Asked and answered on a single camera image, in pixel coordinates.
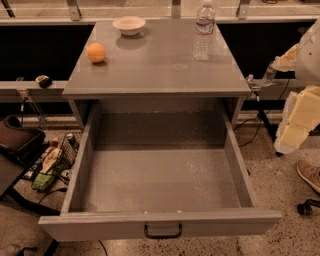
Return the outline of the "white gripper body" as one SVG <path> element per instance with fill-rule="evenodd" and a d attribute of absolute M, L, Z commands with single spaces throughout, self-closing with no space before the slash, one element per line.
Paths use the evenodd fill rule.
<path fill-rule="evenodd" d="M 320 85 L 320 19 L 300 39 L 295 76 L 305 84 Z"/>

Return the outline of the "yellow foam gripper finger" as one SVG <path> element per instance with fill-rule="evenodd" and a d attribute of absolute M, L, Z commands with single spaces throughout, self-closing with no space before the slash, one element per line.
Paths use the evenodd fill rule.
<path fill-rule="evenodd" d="M 294 71 L 296 66 L 296 52 L 298 45 L 295 44 L 289 50 L 287 50 L 283 55 L 276 56 L 272 63 L 272 68 L 281 71 L 288 72 Z"/>
<path fill-rule="evenodd" d="M 290 92 L 282 111 L 274 148 L 281 154 L 297 150 L 320 124 L 320 87 L 307 86 L 301 92 Z"/>

